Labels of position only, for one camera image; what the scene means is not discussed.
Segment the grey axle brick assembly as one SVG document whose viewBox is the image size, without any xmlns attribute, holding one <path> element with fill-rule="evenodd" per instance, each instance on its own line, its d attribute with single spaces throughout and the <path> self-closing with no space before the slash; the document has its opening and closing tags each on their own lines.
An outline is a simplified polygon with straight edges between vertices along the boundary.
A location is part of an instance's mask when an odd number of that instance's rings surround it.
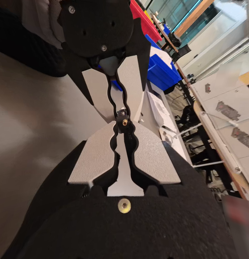
<svg viewBox="0 0 249 259">
<path fill-rule="evenodd" d="M 126 108 L 122 108 L 117 112 L 116 121 L 119 127 L 126 127 L 129 124 L 130 118 Z"/>
</svg>

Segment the person's left forearm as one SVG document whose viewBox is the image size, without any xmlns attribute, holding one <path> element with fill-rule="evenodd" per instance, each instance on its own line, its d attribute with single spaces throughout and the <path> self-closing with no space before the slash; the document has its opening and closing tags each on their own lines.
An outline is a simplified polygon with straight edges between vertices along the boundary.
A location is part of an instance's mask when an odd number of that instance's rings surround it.
<svg viewBox="0 0 249 259">
<path fill-rule="evenodd" d="M 23 0 L 22 25 L 45 42 L 62 50 L 65 42 L 62 26 L 58 23 L 61 12 L 59 0 Z"/>
</svg>

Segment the black bag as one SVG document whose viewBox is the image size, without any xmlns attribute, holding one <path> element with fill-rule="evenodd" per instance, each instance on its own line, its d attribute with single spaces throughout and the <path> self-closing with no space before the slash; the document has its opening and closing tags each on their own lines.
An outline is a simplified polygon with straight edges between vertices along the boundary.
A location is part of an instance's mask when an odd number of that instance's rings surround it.
<svg viewBox="0 0 249 259">
<path fill-rule="evenodd" d="M 181 39 L 177 37 L 173 32 L 170 32 L 168 34 L 168 38 L 176 48 L 181 46 Z"/>
</svg>

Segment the red plastic bin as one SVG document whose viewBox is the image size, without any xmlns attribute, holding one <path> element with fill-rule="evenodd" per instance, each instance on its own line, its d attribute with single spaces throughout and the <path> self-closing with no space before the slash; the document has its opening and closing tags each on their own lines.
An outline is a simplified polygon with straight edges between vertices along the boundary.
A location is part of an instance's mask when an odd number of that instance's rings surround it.
<svg viewBox="0 0 249 259">
<path fill-rule="evenodd" d="M 162 41 L 162 38 L 155 28 L 152 20 L 145 14 L 145 12 L 135 0 L 130 1 L 130 9 L 133 15 L 133 19 L 140 18 L 143 34 L 147 34 L 155 43 Z"/>
</svg>

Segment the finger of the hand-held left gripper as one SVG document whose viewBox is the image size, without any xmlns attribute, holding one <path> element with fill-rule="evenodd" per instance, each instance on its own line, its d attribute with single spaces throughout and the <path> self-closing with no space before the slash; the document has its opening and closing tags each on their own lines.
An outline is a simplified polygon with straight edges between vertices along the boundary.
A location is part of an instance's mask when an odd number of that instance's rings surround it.
<svg viewBox="0 0 249 259">
<path fill-rule="evenodd" d="M 144 100 L 144 90 L 139 71 L 137 55 L 126 57 L 116 71 L 117 82 L 121 84 L 123 104 L 132 122 L 138 122 Z"/>
<path fill-rule="evenodd" d="M 116 105 L 111 97 L 111 82 L 106 74 L 88 69 L 82 72 L 93 106 L 107 122 L 116 121 Z"/>
</svg>

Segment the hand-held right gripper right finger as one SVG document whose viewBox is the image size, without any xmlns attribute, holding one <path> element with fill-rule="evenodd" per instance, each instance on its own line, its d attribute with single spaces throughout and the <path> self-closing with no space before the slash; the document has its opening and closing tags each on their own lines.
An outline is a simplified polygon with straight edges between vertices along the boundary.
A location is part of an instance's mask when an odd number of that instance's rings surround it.
<svg viewBox="0 0 249 259">
<path fill-rule="evenodd" d="M 164 185 L 181 183 L 161 139 L 135 121 L 129 125 L 129 166 L 132 181 L 144 195 L 149 186 L 167 195 Z"/>
</svg>

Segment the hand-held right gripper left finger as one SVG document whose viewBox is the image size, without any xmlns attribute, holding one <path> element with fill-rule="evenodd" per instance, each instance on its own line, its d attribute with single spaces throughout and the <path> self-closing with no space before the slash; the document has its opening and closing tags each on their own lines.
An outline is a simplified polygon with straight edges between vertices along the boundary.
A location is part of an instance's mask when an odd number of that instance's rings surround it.
<svg viewBox="0 0 249 259">
<path fill-rule="evenodd" d="M 110 141 L 115 136 L 116 126 L 116 121 L 112 121 L 87 139 L 68 179 L 69 184 L 93 186 L 96 179 L 114 167 L 115 151 Z"/>
</svg>

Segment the black brick chassis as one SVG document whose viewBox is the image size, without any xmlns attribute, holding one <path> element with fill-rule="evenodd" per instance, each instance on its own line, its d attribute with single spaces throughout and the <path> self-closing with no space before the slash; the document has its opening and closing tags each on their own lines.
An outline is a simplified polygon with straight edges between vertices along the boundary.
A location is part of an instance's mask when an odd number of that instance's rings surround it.
<svg viewBox="0 0 249 259">
<path fill-rule="evenodd" d="M 133 137 L 133 127 L 130 124 L 127 124 L 126 126 L 121 125 L 121 127 L 119 127 L 119 133 L 123 134 L 126 153 L 127 153 L 128 158 L 130 158 L 135 149 L 135 139 Z"/>
</svg>

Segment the wood-edged office desk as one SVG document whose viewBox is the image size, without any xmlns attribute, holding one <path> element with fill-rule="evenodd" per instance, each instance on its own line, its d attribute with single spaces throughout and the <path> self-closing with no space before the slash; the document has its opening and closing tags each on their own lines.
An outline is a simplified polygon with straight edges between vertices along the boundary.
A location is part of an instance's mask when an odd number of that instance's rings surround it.
<svg viewBox="0 0 249 259">
<path fill-rule="evenodd" d="M 151 19 L 154 23 L 154 25 L 157 27 L 157 30 L 159 31 L 159 34 L 164 37 L 165 39 L 165 44 L 162 46 L 162 50 L 168 50 L 169 54 L 171 54 L 171 52 L 173 51 L 174 53 L 178 53 L 178 49 L 173 45 L 173 43 L 171 42 L 171 40 L 168 38 L 168 35 L 165 33 L 164 31 L 164 27 L 162 26 L 161 23 L 159 23 L 159 21 L 157 20 L 156 16 L 151 14 Z M 187 77 L 184 75 L 183 71 L 181 70 L 180 66 L 178 65 L 177 62 L 174 62 L 174 59 L 172 58 L 173 63 L 175 64 L 175 67 L 178 69 L 178 72 L 180 73 L 183 81 L 185 82 L 186 85 L 188 85 L 188 79 Z"/>
</svg>

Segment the brick building instruction booklet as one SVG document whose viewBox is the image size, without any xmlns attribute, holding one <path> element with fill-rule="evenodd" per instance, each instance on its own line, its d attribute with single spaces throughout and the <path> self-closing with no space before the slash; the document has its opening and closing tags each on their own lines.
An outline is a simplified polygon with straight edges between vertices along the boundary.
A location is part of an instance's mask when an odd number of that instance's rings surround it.
<svg viewBox="0 0 249 259">
<path fill-rule="evenodd" d="M 238 160 L 249 159 L 249 87 L 219 73 L 192 85 L 221 140 Z"/>
</svg>

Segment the printed white paper bag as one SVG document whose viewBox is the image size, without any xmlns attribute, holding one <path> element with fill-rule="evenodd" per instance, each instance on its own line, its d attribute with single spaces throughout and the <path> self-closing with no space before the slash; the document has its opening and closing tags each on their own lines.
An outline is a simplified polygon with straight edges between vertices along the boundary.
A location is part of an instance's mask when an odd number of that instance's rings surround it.
<svg viewBox="0 0 249 259">
<path fill-rule="evenodd" d="M 147 95 L 150 101 L 151 109 L 154 115 L 154 118 L 159 127 L 166 127 L 174 133 L 177 132 L 177 129 L 171 119 L 171 115 L 166 109 L 162 100 L 156 97 L 154 94 L 147 91 Z"/>
<path fill-rule="evenodd" d="M 163 50 L 161 50 L 161 49 L 159 49 L 159 48 L 156 48 L 156 47 L 151 46 L 150 57 L 154 56 L 155 54 L 156 54 L 166 65 L 168 65 L 168 66 L 171 68 L 172 59 L 171 59 L 171 57 L 169 56 L 168 53 L 166 53 L 165 51 L 163 51 Z"/>
</svg>

